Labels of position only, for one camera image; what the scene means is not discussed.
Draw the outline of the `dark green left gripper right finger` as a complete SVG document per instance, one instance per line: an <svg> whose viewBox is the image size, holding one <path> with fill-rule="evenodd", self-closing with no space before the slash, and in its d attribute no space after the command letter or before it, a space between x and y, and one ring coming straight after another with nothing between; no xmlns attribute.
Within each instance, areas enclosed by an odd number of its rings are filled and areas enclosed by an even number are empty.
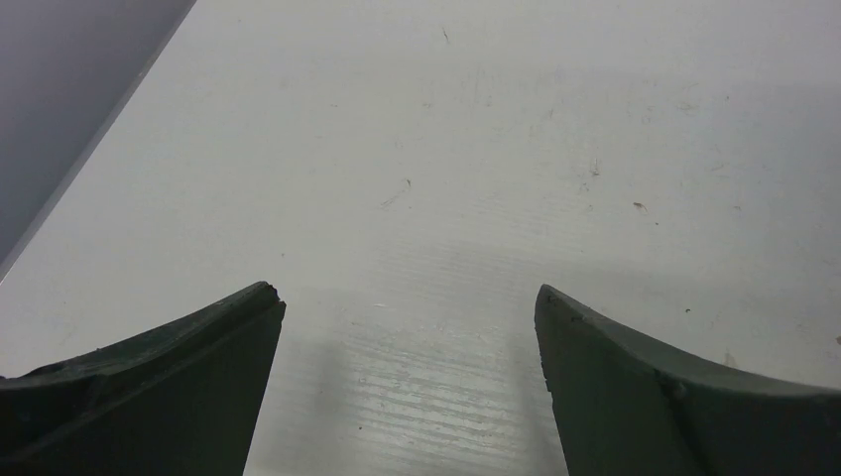
<svg viewBox="0 0 841 476"><path fill-rule="evenodd" d="M705 360L551 286L541 368L572 475L836 475L840 393Z"/></svg>

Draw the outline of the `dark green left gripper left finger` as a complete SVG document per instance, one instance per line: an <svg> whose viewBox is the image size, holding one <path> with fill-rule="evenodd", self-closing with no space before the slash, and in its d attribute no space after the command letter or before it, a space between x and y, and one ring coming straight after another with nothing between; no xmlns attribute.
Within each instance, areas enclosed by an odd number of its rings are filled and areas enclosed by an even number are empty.
<svg viewBox="0 0 841 476"><path fill-rule="evenodd" d="M5 475L240 475L286 306L258 282L1 382Z"/></svg>

